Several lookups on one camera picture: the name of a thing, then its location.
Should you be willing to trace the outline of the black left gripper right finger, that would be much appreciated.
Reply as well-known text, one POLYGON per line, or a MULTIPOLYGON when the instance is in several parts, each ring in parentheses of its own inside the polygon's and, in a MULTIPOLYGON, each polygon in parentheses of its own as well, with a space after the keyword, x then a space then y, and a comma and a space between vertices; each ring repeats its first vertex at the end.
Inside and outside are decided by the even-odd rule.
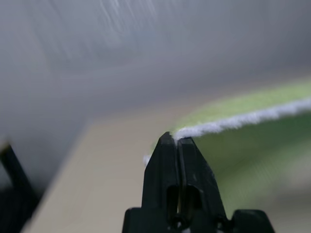
POLYGON ((181 213, 191 219, 195 211, 202 210, 213 220, 226 218, 214 173, 193 139, 178 140, 178 165, 181 213))

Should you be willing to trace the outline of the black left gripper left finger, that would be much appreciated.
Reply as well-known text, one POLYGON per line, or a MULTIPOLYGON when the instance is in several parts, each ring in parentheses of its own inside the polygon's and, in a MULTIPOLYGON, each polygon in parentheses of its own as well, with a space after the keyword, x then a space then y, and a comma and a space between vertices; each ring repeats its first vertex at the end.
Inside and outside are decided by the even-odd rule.
POLYGON ((164 212, 167 220, 177 214, 179 175, 176 146, 169 132, 158 140, 144 172, 143 207, 164 212))

